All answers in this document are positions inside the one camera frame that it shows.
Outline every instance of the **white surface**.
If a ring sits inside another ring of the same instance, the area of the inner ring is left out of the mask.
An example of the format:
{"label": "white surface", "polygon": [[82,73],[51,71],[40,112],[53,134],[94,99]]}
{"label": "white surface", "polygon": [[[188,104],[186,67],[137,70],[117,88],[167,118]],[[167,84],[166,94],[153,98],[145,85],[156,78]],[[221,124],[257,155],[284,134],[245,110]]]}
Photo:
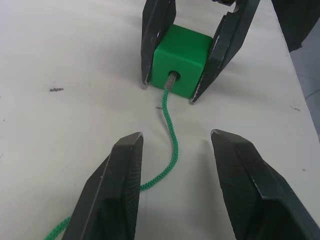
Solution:
{"label": "white surface", "polygon": [[[170,139],[156,109],[163,91],[140,88],[143,6],[1,0],[0,239],[43,239],[72,213],[123,136],[144,134],[142,183],[168,164]],[[228,9],[178,0],[175,23],[212,36]],[[168,108],[179,160],[140,195],[137,240],[234,240],[212,129],[252,141],[320,224],[320,145],[270,0],[261,1],[242,49],[198,102],[172,94]]]}
{"label": "white surface", "polygon": [[302,47],[290,53],[306,104],[320,140],[320,20],[317,21]]}

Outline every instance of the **green cube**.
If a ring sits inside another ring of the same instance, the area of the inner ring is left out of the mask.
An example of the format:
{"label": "green cube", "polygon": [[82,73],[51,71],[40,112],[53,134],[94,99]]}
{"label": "green cube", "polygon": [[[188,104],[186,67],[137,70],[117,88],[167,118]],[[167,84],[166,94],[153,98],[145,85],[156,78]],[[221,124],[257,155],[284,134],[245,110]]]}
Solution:
{"label": "green cube", "polygon": [[169,73],[176,71],[180,79],[171,91],[191,98],[204,70],[211,42],[210,36],[171,25],[154,51],[151,84],[163,89]]}

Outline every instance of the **white table surface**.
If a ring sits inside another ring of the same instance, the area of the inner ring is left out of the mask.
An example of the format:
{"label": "white table surface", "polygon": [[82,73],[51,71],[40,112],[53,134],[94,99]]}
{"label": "white table surface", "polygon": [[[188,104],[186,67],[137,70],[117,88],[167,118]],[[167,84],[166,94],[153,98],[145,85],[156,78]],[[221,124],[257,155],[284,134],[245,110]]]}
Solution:
{"label": "white table surface", "polygon": [[[141,89],[145,0],[0,0],[0,239],[41,240],[71,215],[121,137],[143,132],[141,182],[169,162],[163,91]],[[228,8],[177,0],[175,23],[213,36]],[[63,91],[49,92],[51,88]],[[320,224],[320,145],[270,0],[195,105],[171,94],[176,167],[140,195],[137,240],[234,240],[212,129],[252,141]]]}

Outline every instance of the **green plastic block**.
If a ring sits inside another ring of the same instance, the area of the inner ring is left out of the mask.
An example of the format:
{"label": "green plastic block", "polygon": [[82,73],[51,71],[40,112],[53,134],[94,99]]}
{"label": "green plastic block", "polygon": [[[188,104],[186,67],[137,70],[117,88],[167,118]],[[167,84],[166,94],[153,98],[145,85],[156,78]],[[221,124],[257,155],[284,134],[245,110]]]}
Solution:
{"label": "green plastic block", "polygon": [[172,92],[191,98],[204,70],[212,38],[190,29],[171,25],[154,51],[151,84],[163,89],[169,73],[180,74]]}

